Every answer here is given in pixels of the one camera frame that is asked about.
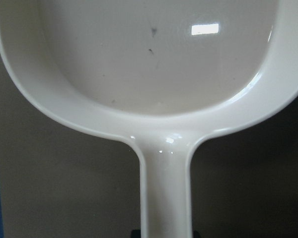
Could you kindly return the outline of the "beige plastic dustpan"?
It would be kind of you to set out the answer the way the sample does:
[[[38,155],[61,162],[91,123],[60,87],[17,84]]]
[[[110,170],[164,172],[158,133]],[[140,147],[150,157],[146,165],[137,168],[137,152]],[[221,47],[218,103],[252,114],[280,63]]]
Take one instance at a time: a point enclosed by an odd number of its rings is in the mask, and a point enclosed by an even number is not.
[[[298,0],[0,0],[0,55],[43,114],[135,151],[142,237],[190,238],[198,146],[298,95]]]

